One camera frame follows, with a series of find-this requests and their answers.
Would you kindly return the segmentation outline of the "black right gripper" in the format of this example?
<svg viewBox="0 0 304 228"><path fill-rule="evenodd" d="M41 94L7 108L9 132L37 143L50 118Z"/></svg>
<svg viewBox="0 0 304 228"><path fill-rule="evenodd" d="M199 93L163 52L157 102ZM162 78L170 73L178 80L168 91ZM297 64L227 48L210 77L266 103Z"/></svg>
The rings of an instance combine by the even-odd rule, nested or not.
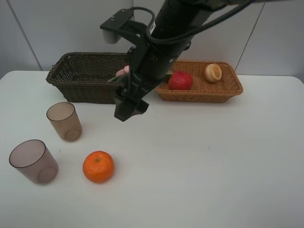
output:
<svg viewBox="0 0 304 228"><path fill-rule="evenodd" d="M129 75L122 95L116 92L114 96L114 117L122 122L147 111L149 104L142 98L161 83L180 54L189 48L191 41L157 44L148 40L133 40L131 43L134 47L127 52Z"/></svg>

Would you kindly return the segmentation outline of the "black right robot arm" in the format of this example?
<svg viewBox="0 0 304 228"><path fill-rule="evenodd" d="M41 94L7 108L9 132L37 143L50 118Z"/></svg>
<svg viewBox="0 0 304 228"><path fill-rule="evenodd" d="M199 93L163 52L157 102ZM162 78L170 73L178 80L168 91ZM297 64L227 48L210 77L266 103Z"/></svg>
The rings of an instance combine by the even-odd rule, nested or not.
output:
<svg viewBox="0 0 304 228"><path fill-rule="evenodd" d="M124 122L145 113L149 105L142 98L164 80L192 38L250 4L250 0L166 0L157 15L144 7L132 7L103 23L101 29L135 45L127 53L130 69L124 86L114 96L115 118Z"/></svg>

